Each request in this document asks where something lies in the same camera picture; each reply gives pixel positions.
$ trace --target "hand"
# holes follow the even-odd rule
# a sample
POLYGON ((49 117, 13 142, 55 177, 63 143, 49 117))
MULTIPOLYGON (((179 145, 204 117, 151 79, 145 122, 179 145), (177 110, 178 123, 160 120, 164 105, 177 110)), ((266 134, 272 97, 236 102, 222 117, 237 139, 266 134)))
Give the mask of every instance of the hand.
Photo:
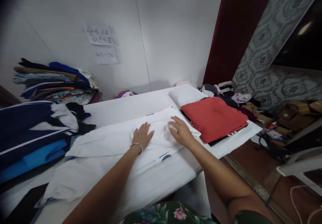
POLYGON ((187 124, 183 120, 181 120, 177 116, 171 118, 174 120, 174 122, 171 121, 169 122, 169 124, 174 126, 177 129, 177 131, 169 127, 170 133, 175 138, 175 140, 177 140, 181 145, 185 146, 186 148, 189 148, 192 144, 195 143, 196 139, 194 138, 187 124))
POLYGON ((154 131, 150 132, 148 135, 150 124, 147 122, 142 124, 140 129, 135 129, 134 137, 132 143, 139 143, 145 149, 153 137, 154 131))

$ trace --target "black television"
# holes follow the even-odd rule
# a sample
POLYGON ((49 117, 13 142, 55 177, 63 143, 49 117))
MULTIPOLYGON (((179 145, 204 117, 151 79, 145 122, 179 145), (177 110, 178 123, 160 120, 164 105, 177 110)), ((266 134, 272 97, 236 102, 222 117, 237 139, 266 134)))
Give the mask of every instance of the black television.
POLYGON ((322 73, 322 0, 313 0, 271 66, 288 71, 322 73))

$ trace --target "paper note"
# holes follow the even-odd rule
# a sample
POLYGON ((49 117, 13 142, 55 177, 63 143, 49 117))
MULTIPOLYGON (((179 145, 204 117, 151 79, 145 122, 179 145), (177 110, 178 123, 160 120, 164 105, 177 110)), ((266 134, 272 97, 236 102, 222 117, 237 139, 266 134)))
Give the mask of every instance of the paper note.
POLYGON ((118 64, 120 53, 118 46, 93 46, 98 64, 118 64))
POLYGON ((86 25, 86 33, 91 44, 117 45, 112 30, 106 26, 86 25))

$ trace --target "electrical cord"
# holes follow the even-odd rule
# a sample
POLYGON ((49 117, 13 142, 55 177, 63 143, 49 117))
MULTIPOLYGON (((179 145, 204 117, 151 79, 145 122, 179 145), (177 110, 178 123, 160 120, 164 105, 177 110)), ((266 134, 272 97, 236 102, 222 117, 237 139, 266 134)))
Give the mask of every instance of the electrical cord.
MULTIPOLYGON (((296 213, 297 213, 297 214, 298 214, 298 216, 299 216, 299 219, 300 219, 300 223, 301 223, 301 224, 303 224, 303 222, 302 222, 302 219, 301 219, 300 213, 299 213, 299 211, 296 209, 296 206, 295 206, 295 203, 294 203, 294 200, 293 200, 293 190, 294 190, 294 189, 297 189, 297 188, 302 188, 302 187, 311 187, 311 186, 322 186, 322 184, 318 184, 318 185, 298 185, 298 186, 294 186, 294 187, 292 187, 292 188, 290 189, 290 191, 289 191, 289 195, 290 195, 290 197, 291 197, 292 204, 293 204, 293 206, 294 206, 294 209, 295 209, 296 213)), ((313 218, 313 216, 314 216, 316 213, 320 212, 320 211, 322 211, 322 205, 320 206, 320 208, 319 208, 319 209, 316 209, 315 211, 313 211, 313 212, 309 215, 307 224, 310 224, 310 221, 311 221, 311 219, 313 218)))

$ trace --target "floral shirt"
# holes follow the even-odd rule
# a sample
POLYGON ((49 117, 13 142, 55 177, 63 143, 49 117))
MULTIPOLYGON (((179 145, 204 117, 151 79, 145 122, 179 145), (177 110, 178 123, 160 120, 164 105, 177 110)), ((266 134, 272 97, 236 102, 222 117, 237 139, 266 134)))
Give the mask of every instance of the floral shirt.
MULTIPOLYGON (((219 224, 206 216, 200 216, 191 207, 178 201, 168 201, 139 209, 127 215, 120 224, 219 224)), ((267 218, 252 211, 242 211, 235 216, 238 224, 273 224, 267 218)))

